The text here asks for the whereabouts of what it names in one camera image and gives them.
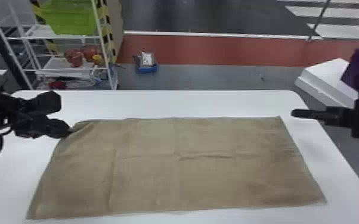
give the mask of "green box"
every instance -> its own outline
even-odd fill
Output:
[[[50,0],[35,10],[57,35],[93,36],[97,28],[92,0]]]

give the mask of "white platform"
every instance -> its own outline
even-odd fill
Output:
[[[22,91],[33,98],[39,91]],[[0,224],[192,224],[192,223],[359,223],[359,178],[315,120],[290,116],[307,108],[291,91],[59,91],[63,109],[52,117],[73,125],[88,119],[127,117],[273,117],[281,116],[328,203],[270,209],[221,209],[126,214],[66,220],[25,220],[38,181],[58,140],[5,137],[0,155]]]
[[[326,106],[353,108],[358,93],[341,81],[348,64],[338,58],[305,68],[295,85]]]
[[[93,70],[93,63],[82,60],[81,67],[73,68],[65,58],[52,57],[46,63],[43,69],[37,70],[36,74],[45,75],[47,77],[76,77],[81,79],[89,79]]]

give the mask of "metal shelf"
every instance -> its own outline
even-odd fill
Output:
[[[9,39],[99,39],[98,35],[57,35],[49,25],[33,25],[22,37],[14,37]]]
[[[95,20],[96,29],[91,36],[57,35],[50,25],[44,24],[44,20],[41,21],[40,16],[33,12],[22,12],[19,4],[15,4],[13,0],[5,2],[10,14],[0,20],[0,35],[30,89],[36,88],[37,84],[42,80],[46,81],[46,78],[55,79],[59,76],[77,78],[79,82],[85,80],[98,88],[99,82],[103,84],[103,88],[117,88],[118,76],[111,65],[113,61],[110,60],[113,54],[113,39],[104,38],[111,28],[108,11],[98,10],[97,0],[91,2],[94,17],[99,18]],[[21,48],[15,52],[16,45]],[[93,62],[89,63],[83,59],[81,67],[71,67],[64,53],[90,45],[97,46],[98,54],[104,61],[103,66],[95,66]],[[35,81],[29,80],[28,75],[33,76]]]
[[[42,69],[25,69],[25,71],[35,71],[36,74],[44,76],[67,76],[89,79],[89,74],[95,69],[105,70],[106,68],[95,68],[93,63],[86,62],[85,60],[83,60],[83,66],[73,68],[65,58],[52,57]]]

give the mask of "shelf rack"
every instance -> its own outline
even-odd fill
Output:
[[[41,1],[47,0],[28,0],[28,4],[36,3],[41,7]],[[100,84],[104,78],[110,89],[117,88],[118,75],[114,68],[116,55],[113,38],[109,35],[111,26],[109,12],[104,8],[107,7],[106,1],[89,1],[92,3],[96,22],[96,30],[89,36],[57,35],[50,25],[41,24],[34,12],[21,12],[13,3],[14,0],[6,1],[9,13],[0,20],[0,35],[30,89],[38,89],[39,86],[44,88],[49,79],[55,80],[57,77],[88,82],[90,86],[84,86],[85,89],[92,89],[91,85]],[[64,52],[85,45],[92,45],[100,50],[103,66],[96,66],[83,58],[82,66],[71,67]]]

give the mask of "metal pole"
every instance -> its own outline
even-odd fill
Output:
[[[326,12],[326,9],[329,7],[330,1],[331,0],[327,0],[326,3],[324,4],[324,7],[321,10],[321,13],[317,18],[316,24],[314,25],[314,27],[312,29],[312,33],[310,34],[309,38],[307,39],[308,42],[312,41],[312,37],[313,37],[314,33],[316,32],[316,29],[317,29],[318,25],[320,24],[321,19],[323,18],[324,13]]]

